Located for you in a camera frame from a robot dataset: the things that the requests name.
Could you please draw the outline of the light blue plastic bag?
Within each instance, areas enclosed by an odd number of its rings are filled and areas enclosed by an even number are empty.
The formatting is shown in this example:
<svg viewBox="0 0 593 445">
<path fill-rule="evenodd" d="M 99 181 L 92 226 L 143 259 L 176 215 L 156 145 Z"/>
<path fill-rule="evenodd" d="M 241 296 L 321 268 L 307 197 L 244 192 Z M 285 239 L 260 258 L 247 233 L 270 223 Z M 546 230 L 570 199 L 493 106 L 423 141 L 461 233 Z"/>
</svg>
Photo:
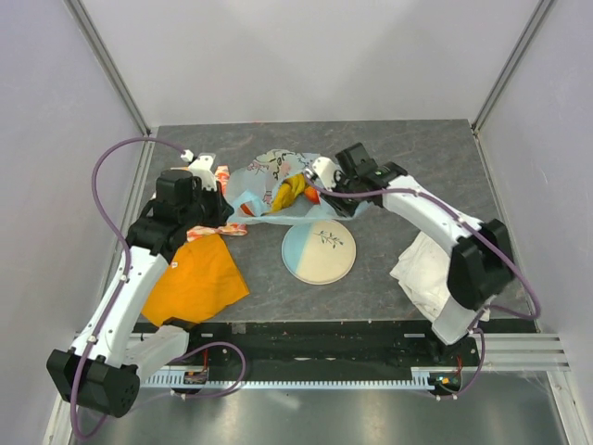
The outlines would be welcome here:
<svg viewBox="0 0 593 445">
<path fill-rule="evenodd" d="M 298 153 L 272 149 L 249 165 L 231 173 L 225 199 L 233 207 L 231 223 L 297 225 L 325 220 L 350 221 L 368 211 L 361 203 L 352 216 L 341 216 L 326 201 L 318 204 L 305 197 L 308 184 L 298 180 L 319 157 L 318 153 Z"/>
</svg>

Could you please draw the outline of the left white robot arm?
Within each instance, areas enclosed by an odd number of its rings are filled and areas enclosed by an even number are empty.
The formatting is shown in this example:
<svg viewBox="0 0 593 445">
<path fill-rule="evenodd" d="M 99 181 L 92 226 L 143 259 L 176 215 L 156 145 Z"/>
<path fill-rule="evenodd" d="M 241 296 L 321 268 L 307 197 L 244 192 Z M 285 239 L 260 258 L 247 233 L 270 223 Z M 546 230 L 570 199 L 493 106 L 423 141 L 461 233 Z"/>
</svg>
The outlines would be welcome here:
<svg viewBox="0 0 593 445">
<path fill-rule="evenodd" d="M 130 226 L 118 270 L 95 313 L 67 350 L 50 353 L 46 369 L 71 406 L 120 418 L 132 408 L 141 384 L 160 368 L 202 357 L 204 344 L 190 334 L 192 323 L 173 316 L 143 343 L 128 343 L 188 231 L 222 226 L 233 213 L 212 171 L 214 159 L 201 154 L 186 169 L 158 177 L 155 196 Z"/>
</svg>

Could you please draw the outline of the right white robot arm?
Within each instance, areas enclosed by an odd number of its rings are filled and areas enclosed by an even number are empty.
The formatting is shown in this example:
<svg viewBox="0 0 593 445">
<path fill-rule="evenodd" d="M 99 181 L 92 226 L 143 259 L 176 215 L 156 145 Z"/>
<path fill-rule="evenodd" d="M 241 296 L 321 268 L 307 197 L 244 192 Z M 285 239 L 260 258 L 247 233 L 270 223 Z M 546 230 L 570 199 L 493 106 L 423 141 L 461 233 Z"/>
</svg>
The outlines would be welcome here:
<svg viewBox="0 0 593 445">
<path fill-rule="evenodd" d="M 514 278 L 510 267 L 486 245 L 512 258 L 505 224 L 497 219 L 483 222 L 454 209 L 396 163 L 378 164 L 361 143 L 340 151 L 335 159 L 316 158 L 306 176 L 322 188 L 321 198 L 337 214 L 352 217 L 362 203 L 370 202 L 416 226 L 448 255 L 449 297 L 432 322 L 435 335 L 423 348 L 430 362 L 448 363 L 478 312 Z"/>
</svg>

